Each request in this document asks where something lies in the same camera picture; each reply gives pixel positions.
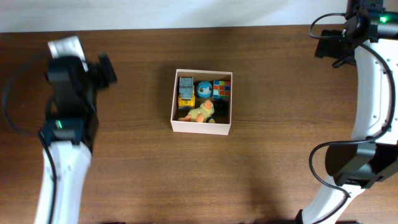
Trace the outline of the yellow grey toy dump truck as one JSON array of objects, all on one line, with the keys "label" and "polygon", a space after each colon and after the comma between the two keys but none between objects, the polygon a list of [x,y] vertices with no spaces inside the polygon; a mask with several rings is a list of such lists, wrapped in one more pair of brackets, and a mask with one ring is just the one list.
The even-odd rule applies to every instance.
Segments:
[{"label": "yellow grey toy dump truck", "polygon": [[195,86],[193,77],[180,77],[178,86],[178,108],[190,110],[195,107]]}]

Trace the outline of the blue round toy capsule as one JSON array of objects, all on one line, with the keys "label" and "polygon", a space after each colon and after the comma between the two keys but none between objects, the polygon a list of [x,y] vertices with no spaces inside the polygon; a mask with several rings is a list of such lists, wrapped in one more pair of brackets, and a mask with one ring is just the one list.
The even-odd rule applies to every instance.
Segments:
[{"label": "blue round toy capsule", "polygon": [[209,81],[201,81],[197,85],[197,95],[200,98],[209,98],[213,94],[213,85]]}]

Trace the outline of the yellow plush duck toy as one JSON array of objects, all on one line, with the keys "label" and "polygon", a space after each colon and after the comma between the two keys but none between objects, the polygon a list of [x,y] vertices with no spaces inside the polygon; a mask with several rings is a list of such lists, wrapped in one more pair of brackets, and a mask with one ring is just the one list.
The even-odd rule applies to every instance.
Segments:
[{"label": "yellow plush duck toy", "polygon": [[214,105],[210,100],[206,100],[198,108],[192,109],[185,117],[179,118],[179,121],[195,122],[195,123],[215,123],[213,114],[215,113]]}]

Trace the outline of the colourful puzzle cube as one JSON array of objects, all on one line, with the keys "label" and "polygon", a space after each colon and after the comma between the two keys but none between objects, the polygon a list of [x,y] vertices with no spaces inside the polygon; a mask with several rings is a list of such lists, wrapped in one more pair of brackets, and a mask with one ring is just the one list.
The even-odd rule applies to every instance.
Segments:
[{"label": "colourful puzzle cube", "polygon": [[231,98],[231,82],[224,80],[213,81],[213,101],[229,101]]}]

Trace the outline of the black round lid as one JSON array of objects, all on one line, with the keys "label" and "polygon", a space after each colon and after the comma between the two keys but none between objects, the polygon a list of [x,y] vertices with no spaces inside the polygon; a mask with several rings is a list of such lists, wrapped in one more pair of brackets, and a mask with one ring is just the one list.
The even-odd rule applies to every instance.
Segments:
[{"label": "black round lid", "polygon": [[229,115],[229,102],[225,100],[214,101],[215,114],[218,116]]}]

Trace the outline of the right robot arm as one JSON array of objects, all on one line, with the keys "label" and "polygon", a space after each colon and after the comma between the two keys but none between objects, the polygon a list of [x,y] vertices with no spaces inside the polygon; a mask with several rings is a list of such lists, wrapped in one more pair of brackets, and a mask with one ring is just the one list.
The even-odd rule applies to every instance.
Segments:
[{"label": "right robot arm", "polygon": [[397,13],[383,0],[349,0],[342,30],[317,36],[318,58],[358,69],[356,119],[348,141],[324,142],[327,177],[296,223],[336,223],[347,206],[397,172]]}]

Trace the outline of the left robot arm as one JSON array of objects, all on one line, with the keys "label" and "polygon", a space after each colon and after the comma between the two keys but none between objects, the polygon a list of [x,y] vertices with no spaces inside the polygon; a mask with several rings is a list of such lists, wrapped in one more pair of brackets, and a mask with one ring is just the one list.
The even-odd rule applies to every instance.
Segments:
[{"label": "left robot arm", "polygon": [[98,129],[96,99],[117,78],[106,54],[86,60],[78,36],[48,42],[46,79],[53,95],[39,131],[44,171],[36,223],[78,223],[85,177]]}]

